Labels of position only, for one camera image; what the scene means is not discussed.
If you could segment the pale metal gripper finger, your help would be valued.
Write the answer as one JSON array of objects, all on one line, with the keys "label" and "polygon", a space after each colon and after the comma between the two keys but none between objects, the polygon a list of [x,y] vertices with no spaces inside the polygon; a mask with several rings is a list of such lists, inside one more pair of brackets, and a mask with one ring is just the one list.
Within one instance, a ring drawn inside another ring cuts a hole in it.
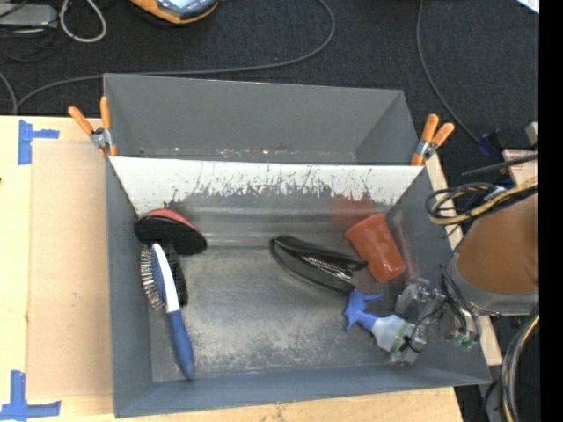
[{"label": "pale metal gripper finger", "polygon": [[399,330],[391,345],[390,360],[393,363],[413,364],[427,344],[424,330],[408,325]]},{"label": "pale metal gripper finger", "polygon": [[413,302],[427,302],[429,299],[429,281],[419,278],[408,282],[395,301],[395,311],[405,313]]}]

